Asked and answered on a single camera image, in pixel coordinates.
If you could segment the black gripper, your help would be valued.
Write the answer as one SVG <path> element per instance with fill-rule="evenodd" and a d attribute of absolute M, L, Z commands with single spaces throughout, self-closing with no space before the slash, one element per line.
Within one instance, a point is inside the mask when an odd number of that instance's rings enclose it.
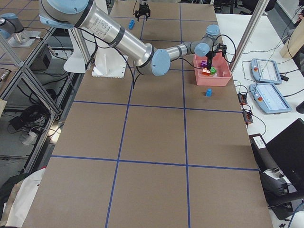
<path fill-rule="evenodd" d="M 207 57 L 207 70 L 211 70 L 211 67 L 213 66 L 213 58 L 217 53 L 221 53 L 222 57 L 226 56 L 227 52 L 227 46 L 224 44 L 218 44 L 217 46 L 213 46 L 211 51 L 209 51 L 206 55 Z"/>
<path fill-rule="evenodd" d="M 144 16 L 145 19 L 148 20 L 148 18 L 151 16 L 151 10 L 149 8 L 148 3 L 147 2 L 140 2 L 138 10 L 135 10 L 135 5 L 134 5 L 133 15 L 135 16 L 137 21 L 139 21 L 139 18 L 141 16 Z"/>

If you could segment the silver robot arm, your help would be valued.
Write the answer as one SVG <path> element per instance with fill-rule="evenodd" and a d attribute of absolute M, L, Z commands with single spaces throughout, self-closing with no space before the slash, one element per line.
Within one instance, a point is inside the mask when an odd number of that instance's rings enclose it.
<path fill-rule="evenodd" d="M 199 41 L 185 42 L 167 49 L 143 43 L 101 10 L 93 0 L 41 0 L 40 21 L 56 28 L 86 28 L 111 48 L 128 55 L 141 75 L 165 75 L 171 62 L 186 55 L 207 57 L 208 67 L 216 53 L 224 53 L 218 42 L 218 25 L 209 25 Z"/>

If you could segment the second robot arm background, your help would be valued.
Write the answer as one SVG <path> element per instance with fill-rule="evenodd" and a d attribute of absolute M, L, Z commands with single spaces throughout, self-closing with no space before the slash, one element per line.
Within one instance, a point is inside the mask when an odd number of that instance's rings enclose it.
<path fill-rule="evenodd" d="M 0 34 L 14 48 L 29 48 L 40 31 L 28 31 L 14 13 L 4 13 L 0 16 Z"/>

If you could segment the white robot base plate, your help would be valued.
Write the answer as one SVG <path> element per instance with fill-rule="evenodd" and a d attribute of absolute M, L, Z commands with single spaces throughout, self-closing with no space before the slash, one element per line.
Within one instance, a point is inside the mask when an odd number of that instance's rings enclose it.
<path fill-rule="evenodd" d="M 123 78 L 127 68 L 128 56 L 102 54 L 95 59 L 93 77 Z"/>

